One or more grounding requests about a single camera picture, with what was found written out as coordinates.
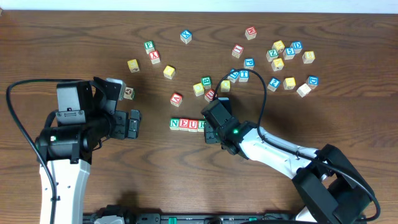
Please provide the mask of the red E wooden block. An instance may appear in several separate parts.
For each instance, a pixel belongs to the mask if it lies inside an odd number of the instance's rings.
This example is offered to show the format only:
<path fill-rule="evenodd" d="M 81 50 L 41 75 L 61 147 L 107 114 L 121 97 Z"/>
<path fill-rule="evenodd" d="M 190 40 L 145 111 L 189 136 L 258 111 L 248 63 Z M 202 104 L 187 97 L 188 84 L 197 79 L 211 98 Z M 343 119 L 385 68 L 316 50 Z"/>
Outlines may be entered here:
<path fill-rule="evenodd" d="M 178 123 L 179 130 L 188 131 L 188 124 L 189 124 L 189 119 L 180 118 Z"/>

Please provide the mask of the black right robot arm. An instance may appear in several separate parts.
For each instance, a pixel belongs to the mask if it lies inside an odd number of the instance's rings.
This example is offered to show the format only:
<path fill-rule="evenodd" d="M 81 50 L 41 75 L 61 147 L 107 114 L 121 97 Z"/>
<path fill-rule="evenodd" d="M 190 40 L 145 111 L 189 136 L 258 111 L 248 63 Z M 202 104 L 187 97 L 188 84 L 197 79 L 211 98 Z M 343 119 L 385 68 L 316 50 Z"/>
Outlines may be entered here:
<path fill-rule="evenodd" d="M 372 188 L 335 146 L 298 146 L 268 133 L 257 124 L 236 118 L 207 119 L 208 144 L 220 143 L 232 155 L 261 162 L 287 176 L 305 206 L 293 219 L 300 223 L 361 223 L 364 209 L 376 203 Z"/>

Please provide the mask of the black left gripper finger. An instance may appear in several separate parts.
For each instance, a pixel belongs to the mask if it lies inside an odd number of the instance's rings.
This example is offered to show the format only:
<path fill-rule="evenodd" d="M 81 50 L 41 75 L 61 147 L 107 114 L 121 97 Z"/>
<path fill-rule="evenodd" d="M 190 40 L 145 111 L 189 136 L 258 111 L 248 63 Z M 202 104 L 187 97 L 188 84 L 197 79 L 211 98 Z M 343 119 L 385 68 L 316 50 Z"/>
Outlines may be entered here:
<path fill-rule="evenodd" d="M 92 86 L 96 88 L 93 98 L 96 108 L 111 115 L 115 114 L 119 101 L 116 85 L 102 78 L 94 77 Z"/>
<path fill-rule="evenodd" d="M 142 115 L 139 110 L 131 110 L 129 118 L 129 129 L 127 137 L 130 139 L 137 139 L 139 135 L 139 127 Z"/>

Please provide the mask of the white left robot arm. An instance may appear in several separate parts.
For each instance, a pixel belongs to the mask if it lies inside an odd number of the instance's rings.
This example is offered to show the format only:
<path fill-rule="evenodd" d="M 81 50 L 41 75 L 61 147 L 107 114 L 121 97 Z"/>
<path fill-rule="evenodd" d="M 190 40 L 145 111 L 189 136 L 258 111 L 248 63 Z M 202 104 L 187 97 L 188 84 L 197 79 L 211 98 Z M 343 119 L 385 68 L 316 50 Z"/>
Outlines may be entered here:
<path fill-rule="evenodd" d="M 57 84 L 58 110 L 49 114 L 35 140 L 44 159 L 41 223 L 82 223 L 93 151 L 110 138 L 138 137 L 140 112 L 116 109 L 125 94 L 133 90 L 113 78 Z"/>

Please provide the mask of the green N wooden block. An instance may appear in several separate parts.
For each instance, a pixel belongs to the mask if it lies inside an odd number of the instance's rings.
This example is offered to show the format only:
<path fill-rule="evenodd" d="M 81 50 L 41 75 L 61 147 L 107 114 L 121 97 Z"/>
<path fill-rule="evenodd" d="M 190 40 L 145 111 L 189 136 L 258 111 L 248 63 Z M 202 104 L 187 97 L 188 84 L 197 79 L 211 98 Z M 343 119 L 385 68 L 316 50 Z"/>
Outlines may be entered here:
<path fill-rule="evenodd" d="M 179 119 L 178 118 L 171 118 L 169 127 L 171 130 L 179 130 Z"/>

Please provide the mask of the green R wooden block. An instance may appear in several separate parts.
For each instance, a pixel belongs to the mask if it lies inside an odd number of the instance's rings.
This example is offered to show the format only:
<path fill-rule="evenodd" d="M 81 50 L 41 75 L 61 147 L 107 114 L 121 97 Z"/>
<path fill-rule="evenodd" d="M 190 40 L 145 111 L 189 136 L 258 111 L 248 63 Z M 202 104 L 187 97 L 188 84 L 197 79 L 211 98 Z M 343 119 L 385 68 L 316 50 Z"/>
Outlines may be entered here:
<path fill-rule="evenodd" d="M 206 126 L 205 120 L 198 120 L 198 132 L 204 132 Z"/>

